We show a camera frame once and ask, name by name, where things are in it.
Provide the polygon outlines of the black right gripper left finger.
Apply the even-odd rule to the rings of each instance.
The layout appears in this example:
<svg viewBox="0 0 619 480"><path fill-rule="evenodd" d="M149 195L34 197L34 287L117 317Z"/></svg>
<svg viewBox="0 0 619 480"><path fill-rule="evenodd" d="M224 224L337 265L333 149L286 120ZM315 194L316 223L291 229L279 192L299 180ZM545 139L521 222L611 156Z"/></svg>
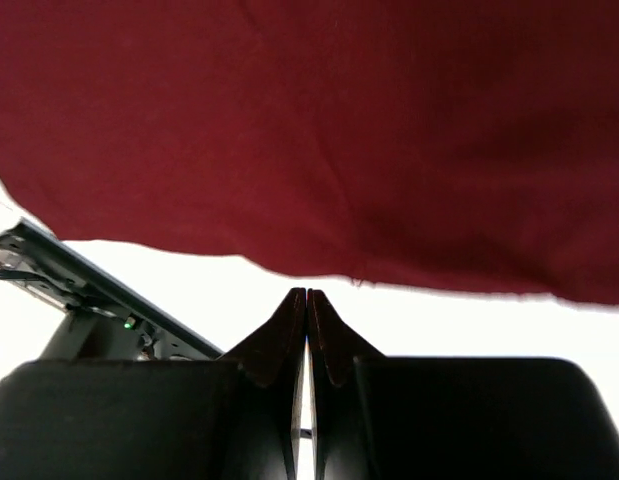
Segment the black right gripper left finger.
<svg viewBox="0 0 619 480"><path fill-rule="evenodd" d="M306 293L216 360L37 360L0 381L0 479L293 479Z"/></svg>

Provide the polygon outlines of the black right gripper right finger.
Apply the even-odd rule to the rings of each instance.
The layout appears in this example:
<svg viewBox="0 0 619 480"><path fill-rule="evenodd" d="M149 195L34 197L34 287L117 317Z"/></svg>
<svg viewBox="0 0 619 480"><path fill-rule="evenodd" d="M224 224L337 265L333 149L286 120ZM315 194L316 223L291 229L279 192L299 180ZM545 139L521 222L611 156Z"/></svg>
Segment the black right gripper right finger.
<svg viewBox="0 0 619 480"><path fill-rule="evenodd" d="M619 432L575 363L389 357L306 297L319 479L619 479Z"/></svg>

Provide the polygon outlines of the dark red t shirt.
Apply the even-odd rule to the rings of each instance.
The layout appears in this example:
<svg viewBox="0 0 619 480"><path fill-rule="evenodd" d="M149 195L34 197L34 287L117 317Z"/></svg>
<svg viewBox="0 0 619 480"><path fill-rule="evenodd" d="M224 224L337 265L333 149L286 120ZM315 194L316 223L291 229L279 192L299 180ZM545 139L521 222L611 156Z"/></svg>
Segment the dark red t shirt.
<svg viewBox="0 0 619 480"><path fill-rule="evenodd" d="M59 237L619 305L619 1L0 1Z"/></svg>

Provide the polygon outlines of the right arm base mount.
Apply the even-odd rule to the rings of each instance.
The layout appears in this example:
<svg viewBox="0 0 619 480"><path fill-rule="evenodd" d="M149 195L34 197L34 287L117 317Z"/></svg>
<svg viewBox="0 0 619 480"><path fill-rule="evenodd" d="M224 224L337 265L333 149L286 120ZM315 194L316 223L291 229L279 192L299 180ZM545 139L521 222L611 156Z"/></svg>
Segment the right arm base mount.
<svg viewBox="0 0 619 480"><path fill-rule="evenodd" d="M0 233L0 281L63 312L44 359L215 360L223 355L28 220Z"/></svg>

